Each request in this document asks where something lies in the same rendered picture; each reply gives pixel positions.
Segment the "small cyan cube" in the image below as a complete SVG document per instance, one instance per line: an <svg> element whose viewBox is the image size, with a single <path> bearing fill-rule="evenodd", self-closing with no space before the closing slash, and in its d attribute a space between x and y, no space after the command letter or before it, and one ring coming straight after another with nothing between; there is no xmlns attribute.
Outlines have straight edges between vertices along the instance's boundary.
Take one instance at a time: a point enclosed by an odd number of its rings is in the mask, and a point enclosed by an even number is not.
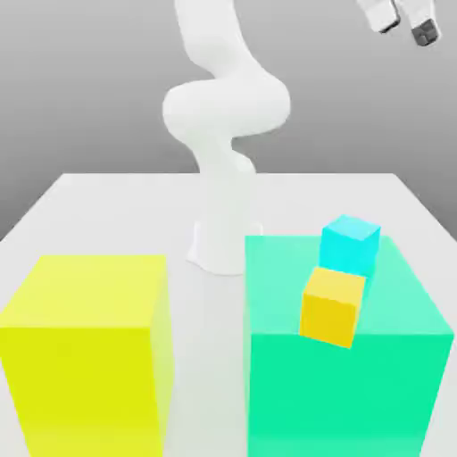
<svg viewBox="0 0 457 457"><path fill-rule="evenodd" d="M364 277L365 297L376 269L380 231L376 223L340 215L321 231L319 266Z"/></svg>

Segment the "small orange cube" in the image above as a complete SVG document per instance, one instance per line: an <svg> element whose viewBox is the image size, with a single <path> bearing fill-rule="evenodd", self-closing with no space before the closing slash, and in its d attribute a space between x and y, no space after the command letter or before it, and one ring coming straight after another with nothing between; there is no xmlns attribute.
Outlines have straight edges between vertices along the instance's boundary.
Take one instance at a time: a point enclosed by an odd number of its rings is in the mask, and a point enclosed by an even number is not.
<svg viewBox="0 0 457 457"><path fill-rule="evenodd" d="M365 277L315 267L303 291L299 334L350 349Z"/></svg>

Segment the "large green box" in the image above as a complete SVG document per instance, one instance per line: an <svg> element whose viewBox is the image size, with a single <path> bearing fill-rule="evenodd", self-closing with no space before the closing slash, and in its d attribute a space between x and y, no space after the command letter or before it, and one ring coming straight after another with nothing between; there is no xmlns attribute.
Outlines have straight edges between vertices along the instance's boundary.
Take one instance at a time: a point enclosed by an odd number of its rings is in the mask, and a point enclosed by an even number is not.
<svg viewBox="0 0 457 457"><path fill-rule="evenodd" d="M302 337L317 236L245 242L247 457L420 457L453 331L383 237L350 348Z"/></svg>

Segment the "large yellow box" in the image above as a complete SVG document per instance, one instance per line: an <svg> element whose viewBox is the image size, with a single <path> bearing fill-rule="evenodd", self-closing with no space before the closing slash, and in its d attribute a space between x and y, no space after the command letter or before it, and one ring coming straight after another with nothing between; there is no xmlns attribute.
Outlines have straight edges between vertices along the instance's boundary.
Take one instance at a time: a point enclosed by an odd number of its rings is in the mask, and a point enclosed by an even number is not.
<svg viewBox="0 0 457 457"><path fill-rule="evenodd" d="M161 255L44 255L0 312L30 457L162 457L174 380Z"/></svg>

